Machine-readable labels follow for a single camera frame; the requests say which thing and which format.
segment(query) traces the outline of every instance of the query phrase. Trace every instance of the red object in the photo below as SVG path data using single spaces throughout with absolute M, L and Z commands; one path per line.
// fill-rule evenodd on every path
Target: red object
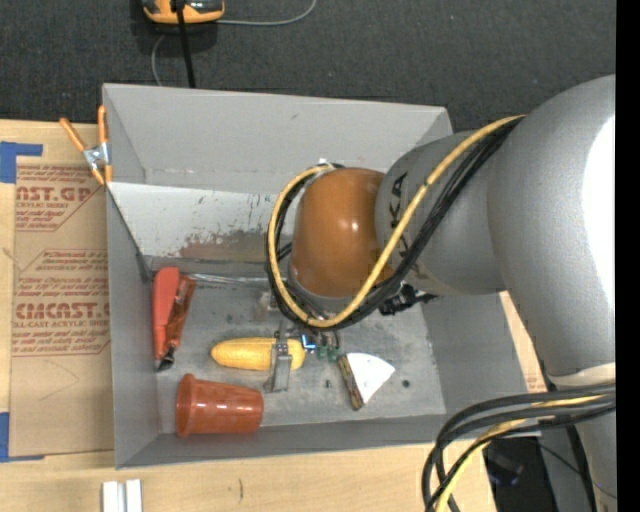
M 264 400 L 251 388 L 198 380 L 188 373 L 176 398 L 176 433 L 250 433 L 260 427 Z
M 195 281 L 178 267 L 159 270 L 153 280 L 153 343 L 156 360 L 180 346 Z

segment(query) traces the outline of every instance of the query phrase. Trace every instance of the bin floor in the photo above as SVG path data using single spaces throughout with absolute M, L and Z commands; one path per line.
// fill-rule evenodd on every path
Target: bin floor
M 174 404 L 183 375 L 252 387 L 263 391 L 268 372 L 218 365 L 210 356 L 220 341 L 249 336 L 273 336 L 280 313 L 255 319 L 266 285 L 199 283 L 193 296 L 182 345 L 173 368 L 157 374 L 163 433 L 175 432 Z M 364 352 L 395 368 L 391 378 L 358 411 L 351 406 L 336 363 L 308 353 L 304 365 L 291 373 L 289 389 L 264 393 L 263 426 L 295 425 L 397 418 L 445 413 L 440 379 L 420 307 L 395 316 L 378 312 L 341 331 L 341 353 Z

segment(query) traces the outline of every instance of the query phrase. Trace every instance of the metal clip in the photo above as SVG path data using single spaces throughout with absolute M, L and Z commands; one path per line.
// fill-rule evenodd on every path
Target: metal clip
M 102 512 L 142 512 L 142 481 L 102 482 Z
M 291 360 L 287 343 L 287 329 L 291 326 L 289 319 L 282 317 L 278 329 L 278 339 L 271 347 L 271 368 L 269 378 L 264 383 L 267 393 L 286 391 L 289 388 L 289 375 L 291 374 Z
M 60 118 L 60 124 L 65 132 L 67 132 L 71 143 L 84 155 L 85 160 L 91 168 L 91 173 L 98 183 L 104 185 L 105 181 L 111 181 L 111 145 L 108 142 L 109 136 L 104 105 L 101 105 L 98 109 L 98 140 L 100 143 L 93 148 L 88 147 L 87 144 L 84 143 L 67 118 Z M 104 169 L 104 177 L 100 172 L 102 169 Z

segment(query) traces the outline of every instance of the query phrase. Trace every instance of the orange handle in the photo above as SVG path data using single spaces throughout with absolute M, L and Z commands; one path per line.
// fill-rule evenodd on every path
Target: orange handle
M 107 126 L 107 109 L 104 105 L 98 108 L 98 140 L 100 144 L 109 139 L 109 127 Z
M 64 128 L 64 131 L 67 132 L 71 143 L 78 151 L 84 151 L 85 149 L 87 149 L 86 144 L 82 141 L 80 135 L 66 117 L 60 118 L 60 124 L 62 125 L 62 128 Z

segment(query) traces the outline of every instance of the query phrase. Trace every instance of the blue tape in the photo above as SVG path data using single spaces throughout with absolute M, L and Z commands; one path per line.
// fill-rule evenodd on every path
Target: blue tape
M 0 183 L 16 182 L 16 158 L 42 156 L 42 144 L 0 142 Z
M 42 457 L 9 457 L 9 413 L 0 413 L 0 464 L 3 462 L 38 459 L 42 459 Z

